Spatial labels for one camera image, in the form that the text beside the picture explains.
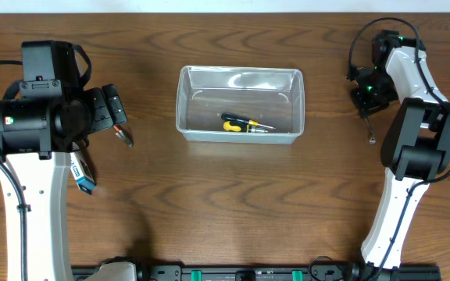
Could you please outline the stubby yellow black screwdriver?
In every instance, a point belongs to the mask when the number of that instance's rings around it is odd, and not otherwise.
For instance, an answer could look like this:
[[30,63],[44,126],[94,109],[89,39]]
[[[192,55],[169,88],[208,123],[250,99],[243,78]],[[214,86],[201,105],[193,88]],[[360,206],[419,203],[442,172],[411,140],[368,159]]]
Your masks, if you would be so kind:
[[263,129],[261,127],[241,123],[238,121],[226,121],[223,124],[223,128],[226,131],[242,132],[242,133],[267,133],[268,132],[268,130]]

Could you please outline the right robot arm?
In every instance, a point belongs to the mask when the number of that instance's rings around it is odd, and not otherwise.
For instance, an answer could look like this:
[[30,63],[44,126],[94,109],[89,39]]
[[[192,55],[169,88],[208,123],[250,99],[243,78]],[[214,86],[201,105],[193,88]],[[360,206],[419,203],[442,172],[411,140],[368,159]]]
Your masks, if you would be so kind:
[[373,67],[352,66],[350,93],[359,116],[399,101],[385,135],[380,160],[385,185],[377,215],[362,243],[364,262],[375,269],[396,269],[402,245],[421,197],[450,161],[450,103],[438,90],[422,41],[382,30],[372,40]]

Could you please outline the silver combination wrench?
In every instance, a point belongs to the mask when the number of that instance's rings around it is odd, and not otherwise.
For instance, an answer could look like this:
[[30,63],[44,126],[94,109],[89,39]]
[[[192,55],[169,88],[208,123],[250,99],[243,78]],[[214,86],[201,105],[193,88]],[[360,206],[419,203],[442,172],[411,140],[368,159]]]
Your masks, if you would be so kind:
[[375,132],[374,132],[373,126],[372,126],[372,124],[371,124],[371,122],[369,120],[369,117],[365,116],[364,117],[364,121],[365,121],[366,126],[367,126],[367,128],[369,130],[369,143],[370,144],[375,144],[376,143]]

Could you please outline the clear plastic container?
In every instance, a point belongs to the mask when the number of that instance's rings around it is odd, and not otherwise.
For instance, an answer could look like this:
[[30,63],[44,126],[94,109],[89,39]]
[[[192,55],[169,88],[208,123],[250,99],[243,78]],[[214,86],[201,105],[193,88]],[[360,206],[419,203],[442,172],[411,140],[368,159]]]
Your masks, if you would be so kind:
[[[222,114],[256,121],[227,131]],[[180,71],[176,128],[188,141],[292,144],[305,129],[305,87],[298,69],[185,66]]]

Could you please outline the slim black yellow screwdriver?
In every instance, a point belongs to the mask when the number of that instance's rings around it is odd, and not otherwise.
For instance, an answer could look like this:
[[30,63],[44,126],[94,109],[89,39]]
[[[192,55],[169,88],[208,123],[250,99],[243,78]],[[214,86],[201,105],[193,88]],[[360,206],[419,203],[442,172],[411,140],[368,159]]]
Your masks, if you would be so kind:
[[261,123],[258,123],[255,120],[253,120],[253,119],[249,119],[247,117],[239,116],[239,115],[236,115],[236,114],[233,114],[233,113],[229,113],[229,112],[223,113],[221,115],[221,119],[225,120],[225,121],[236,121],[236,122],[239,122],[239,123],[244,123],[244,124],[253,125],[253,126],[260,126],[262,128],[275,130],[275,127],[273,127],[273,126],[261,124]]

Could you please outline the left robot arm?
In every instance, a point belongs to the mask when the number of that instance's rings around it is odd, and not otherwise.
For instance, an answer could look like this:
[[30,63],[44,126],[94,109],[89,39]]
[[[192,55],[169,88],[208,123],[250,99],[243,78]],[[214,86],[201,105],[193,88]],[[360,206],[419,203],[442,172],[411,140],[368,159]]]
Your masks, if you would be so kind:
[[20,98],[0,100],[0,182],[7,277],[71,280],[66,194],[74,144],[125,123],[116,86],[23,80]]

